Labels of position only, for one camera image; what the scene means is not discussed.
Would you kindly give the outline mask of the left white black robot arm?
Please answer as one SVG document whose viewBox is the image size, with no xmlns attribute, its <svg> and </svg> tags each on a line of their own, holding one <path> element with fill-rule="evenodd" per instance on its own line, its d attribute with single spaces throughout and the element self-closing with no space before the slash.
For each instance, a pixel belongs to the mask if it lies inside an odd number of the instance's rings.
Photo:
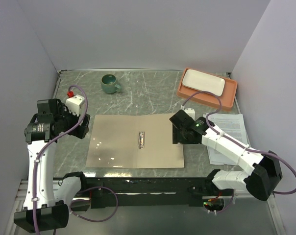
<svg viewBox="0 0 296 235">
<path fill-rule="evenodd" d="M 14 223 L 29 233 L 64 228 L 74 196 L 88 191 L 83 172 L 67 173 L 59 189 L 53 189 L 53 165 L 58 139 L 65 135 L 85 138 L 90 115 L 81 95 L 37 102 L 37 113 L 24 130 L 29 154 L 29 172 L 23 208 L 14 214 Z"/>
</svg>

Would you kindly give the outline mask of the white printed paper sheets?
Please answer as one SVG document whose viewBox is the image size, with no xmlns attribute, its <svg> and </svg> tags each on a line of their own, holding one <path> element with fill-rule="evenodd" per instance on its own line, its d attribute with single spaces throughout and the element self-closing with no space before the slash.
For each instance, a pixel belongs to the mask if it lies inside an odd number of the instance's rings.
<svg viewBox="0 0 296 235">
<path fill-rule="evenodd" d="M 243 144 L 248 144 L 244 118 L 242 114 L 212 114 L 209 117 L 215 125 Z M 207 147 L 209 161 L 212 165 L 237 165 L 225 155 Z"/>
</svg>

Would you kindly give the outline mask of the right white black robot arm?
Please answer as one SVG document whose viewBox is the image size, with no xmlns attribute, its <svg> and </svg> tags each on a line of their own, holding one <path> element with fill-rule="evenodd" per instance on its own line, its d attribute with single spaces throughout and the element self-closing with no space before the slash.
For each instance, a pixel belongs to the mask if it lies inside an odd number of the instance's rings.
<svg viewBox="0 0 296 235">
<path fill-rule="evenodd" d="M 282 179 L 278 156 L 260 152 L 225 133 L 212 121 L 194 120 L 179 110 L 171 118 L 173 142 L 202 144 L 223 154 L 241 168 L 240 171 L 213 170 L 207 176 L 206 191 L 211 195 L 221 190 L 246 190 L 258 200 L 266 201 Z"/>
</svg>

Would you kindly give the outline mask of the beige cardboard folder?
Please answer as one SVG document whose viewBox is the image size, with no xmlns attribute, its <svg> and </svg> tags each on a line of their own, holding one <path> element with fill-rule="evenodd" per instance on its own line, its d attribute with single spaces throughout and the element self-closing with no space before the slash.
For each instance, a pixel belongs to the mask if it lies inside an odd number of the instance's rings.
<svg viewBox="0 0 296 235">
<path fill-rule="evenodd" d="M 97 115 L 91 133 L 87 167 L 183 168 L 181 144 L 173 144 L 170 114 Z M 138 136 L 145 131 L 145 147 Z"/>
</svg>

